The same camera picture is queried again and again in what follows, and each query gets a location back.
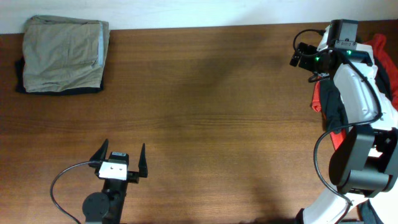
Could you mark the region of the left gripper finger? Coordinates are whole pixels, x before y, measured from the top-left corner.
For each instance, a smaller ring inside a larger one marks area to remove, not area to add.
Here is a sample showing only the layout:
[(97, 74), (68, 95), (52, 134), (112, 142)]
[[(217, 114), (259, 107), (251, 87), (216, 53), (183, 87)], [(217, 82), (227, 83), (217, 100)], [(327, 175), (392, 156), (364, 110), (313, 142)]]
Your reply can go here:
[(97, 168), (105, 161), (109, 140), (105, 139), (101, 147), (90, 157), (90, 167)]
[(139, 177), (148, 178), (148, 166), (147, 166), (147, 161), (146, 161), (146, 145), (145, 144), (142, 145), (138, 168), (139, 168)]

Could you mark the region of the khaki shorts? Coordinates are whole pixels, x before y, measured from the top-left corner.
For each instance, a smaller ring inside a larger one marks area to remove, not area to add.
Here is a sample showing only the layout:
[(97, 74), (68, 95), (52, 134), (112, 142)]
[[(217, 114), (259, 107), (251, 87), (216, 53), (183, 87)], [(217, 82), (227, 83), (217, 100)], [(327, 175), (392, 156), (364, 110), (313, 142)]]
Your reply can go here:
[(24, 25), (22, 89), (38, 95), (102, 91), (109, 38), (106, 21), (31, 17)]

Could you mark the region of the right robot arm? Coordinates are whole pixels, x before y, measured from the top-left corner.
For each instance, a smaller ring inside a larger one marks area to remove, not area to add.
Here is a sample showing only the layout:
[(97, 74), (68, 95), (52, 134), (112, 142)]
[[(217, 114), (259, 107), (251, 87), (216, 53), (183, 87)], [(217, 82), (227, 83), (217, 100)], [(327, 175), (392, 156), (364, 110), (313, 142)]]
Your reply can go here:
[(294, 65), (310, 62), (314, 71), (332, 75), (348, 120), (330, 129), (348, 133), (330, 159), (326, 189), (298, 212), (295, 222), (339, 223), (353, 207), (368, 201), (382, 223), (396, 223), (397, 110), (376, 85), (371, 46), (316, 48), (301, 43), (294, 50)]

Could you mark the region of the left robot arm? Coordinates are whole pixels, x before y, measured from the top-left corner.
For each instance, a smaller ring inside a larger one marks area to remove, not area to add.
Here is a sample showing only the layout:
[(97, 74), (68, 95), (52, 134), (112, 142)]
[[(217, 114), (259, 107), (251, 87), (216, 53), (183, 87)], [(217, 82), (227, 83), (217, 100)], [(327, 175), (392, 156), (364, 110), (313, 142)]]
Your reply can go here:
[(128, 154), (112, 152), (107, 156), (108, 145), (109, 141), (105, 140), (89, 160), (95, 176), (104, 184), (101, 191), (90, 194), (83, 202), (85, 223), (119, 223), (128, 185), (138, 184), (140, 179), (148, 177), (145, 144), (142, 145), (137, 171), (128, 169)]

